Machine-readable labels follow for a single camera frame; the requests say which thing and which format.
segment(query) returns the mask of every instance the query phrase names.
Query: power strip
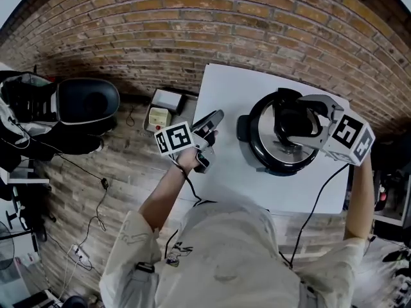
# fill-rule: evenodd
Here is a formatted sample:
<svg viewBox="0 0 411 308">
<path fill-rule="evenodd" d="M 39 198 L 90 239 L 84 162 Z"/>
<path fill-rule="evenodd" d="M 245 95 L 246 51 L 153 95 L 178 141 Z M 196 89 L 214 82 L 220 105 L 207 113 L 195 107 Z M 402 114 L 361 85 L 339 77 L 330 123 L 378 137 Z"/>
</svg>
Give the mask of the power strip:
<svg viewBox="0 0 411 308">
<path fill-rule="evenodd" d="M 74 246 L 73 246 L 73 251 L 74 251 L 74 254 L 75 254 L 77 257 L 80 258 L 80 262 L 81 262 L 82 264 L 87 264 L 87 263 L 88 263 L 89 257 L 87 256 L 87 254 L 85 254 L 85 252 L 84 252 L 81 248 L 78 248 L 77 245 L 74 245 Z"/>
</svg>

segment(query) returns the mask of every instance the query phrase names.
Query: white cord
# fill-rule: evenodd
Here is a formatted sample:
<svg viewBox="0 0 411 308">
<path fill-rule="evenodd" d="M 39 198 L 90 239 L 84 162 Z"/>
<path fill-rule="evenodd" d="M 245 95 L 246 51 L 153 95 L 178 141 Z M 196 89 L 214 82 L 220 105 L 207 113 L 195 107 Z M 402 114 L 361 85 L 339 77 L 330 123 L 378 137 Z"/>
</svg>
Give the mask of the white cord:
<svg viewBox="0 0 411 308">
<path fill-rule="evenodd" d="M 21 130 L 23 130 L 25 133 L 27 133 L 27 135 L 28 135 L 28 137 L 29 137 L 29 142 L 30 142 L 30 139 L 33 139 L 34 141 L 38 142 L 39 144 L 43 144 L 43 145 L 49 146 L 49 147 L 53 148 L 54 150 L 59 151 L 61 154 L 63 154 L 63 152 L 60 151 L 58 148 L 55 148 L 55 147 L 52 146 L 52 145 L 49 145 L 49 144 L 46 144 L 45 142 L 38 141 L 37 139 L 34 139 L 34 138 L 27 132 L 27 130 L 24 129 L 21 125 L 18 124 L 17 126 L 18 126 Z"/>
<path fill-rule="evenodd" d="M 67 267 L 69 266 L 69 253 L 73 249 L 73 246 L 74 244 L 70 246 L 70 249 L 67 251 L 67 254 L 66 254 L 66 270 L 64 271 L 63 290 L 62 290 L 62 294 L 58 297 L 58 299 L 60 299 L 64 293 L 64 289 L 66 285 L 66 277 L 67 277 Z"/>
<path fill-rule="evenodd" d="M 28 143 L 25 147 L 18 147 L 16 145 L 13 145 L 11 142 L 5 141 L 3 138 L 1 138 L 1 140 L 4 141 L 7 144 L 13 146 L 14 148 L 17 148 L 18 150 L 25 150 L 30 145 L 30 138 L 28 139 Z"/>
<path fill-rule="evenodd" d="M 73 276 L 74 276 L 74 273 L 75 273 L 75 271 L 76 271 L 76 267 L 77 267 L 77 265 L 78 265 L 79 262 L 80 262 L 80 260 L 78 260 L 78 261 L 76 262 L 76 264 L 74 265 L 74 269 L 73 269 L 73 272 L 71 273 L 71 276 L 70 276 L 70 278 L 69 278 L 69 281 L 67 282 L 67 285 L 63 288 L 62 294 L 58 297 L 58 299 L 60 299 L 60 298 L 62 297 L 64 291 L 65 291 L 65 290 L 67 289 L 67 287 L 69 286 L 69 284 L 70 284 L 70 282 L 71 282 L 71 279 L 72 279 Z"/>
</svg>

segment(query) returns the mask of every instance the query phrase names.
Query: fan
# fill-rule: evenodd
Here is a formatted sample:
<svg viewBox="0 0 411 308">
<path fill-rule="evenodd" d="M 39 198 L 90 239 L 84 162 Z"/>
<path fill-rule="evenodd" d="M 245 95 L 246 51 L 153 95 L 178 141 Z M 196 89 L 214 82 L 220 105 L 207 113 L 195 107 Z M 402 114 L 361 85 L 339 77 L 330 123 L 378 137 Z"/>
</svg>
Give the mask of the fan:
<svg viewBox="0 0 411 308">
<path fill-rule="evenodd" d="M 14 259 L 14 241 L 12 238 L 2 239 L 10 236 L 7 226 L 0 221 L 0 270 L 10 267 Z"/>
</svg>

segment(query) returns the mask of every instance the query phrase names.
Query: person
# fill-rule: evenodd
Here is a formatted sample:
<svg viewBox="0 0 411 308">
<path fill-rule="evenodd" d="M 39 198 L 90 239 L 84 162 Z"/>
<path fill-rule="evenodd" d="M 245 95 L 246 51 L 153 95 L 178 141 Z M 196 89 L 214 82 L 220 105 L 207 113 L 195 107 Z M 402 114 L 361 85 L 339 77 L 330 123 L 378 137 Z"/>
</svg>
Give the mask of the person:
<svg viewBox="0 0 411 308">
<path fill-rule="evenodd" d="M 195 154 L 186 149 L 177 160 L 187 175 Z M 374 211 L 369 156 L 354 171 L 344 240 L 298 273 L 279 254 L 269 212 L 235 200 L 193 207 L 161 259 L 156 239 L 184 182 L 172 165 L 127 214 L 100 280 L 106 308 L 350 307 Z"/>
</svg>

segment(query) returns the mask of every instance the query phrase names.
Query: sleeve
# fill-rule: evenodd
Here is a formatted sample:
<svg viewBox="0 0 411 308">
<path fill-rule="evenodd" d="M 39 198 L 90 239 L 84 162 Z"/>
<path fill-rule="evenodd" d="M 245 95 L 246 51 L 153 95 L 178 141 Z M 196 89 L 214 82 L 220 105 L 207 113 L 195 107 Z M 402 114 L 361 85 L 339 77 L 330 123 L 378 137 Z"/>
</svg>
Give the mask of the sleeve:
<svg viewBox="0 0 411 308">
<path fill-rule="evenodd" d="M 297 274 L 323 296 L 327 307 L 350 307 L 364 246 L 365 240 L 359 238 L 342 241 Z"/>
<path fill-rule="evenodd" d="M 128 307 L 127 303 L 135 297 L 145 303 L 150 301 L 147 295 L 155 292 L 158 276 L 137 270 L 136 266 L 140 262 L 151 265 L 160 261 L 157 238 L 158 230 L 153 232 L 140 213 L 130 211 L 127 214 L 100 280 L 100 293 L 106 308 Z M 144 298 L 139 296 L 141 293 L 145 294 Z"/>
</svg>

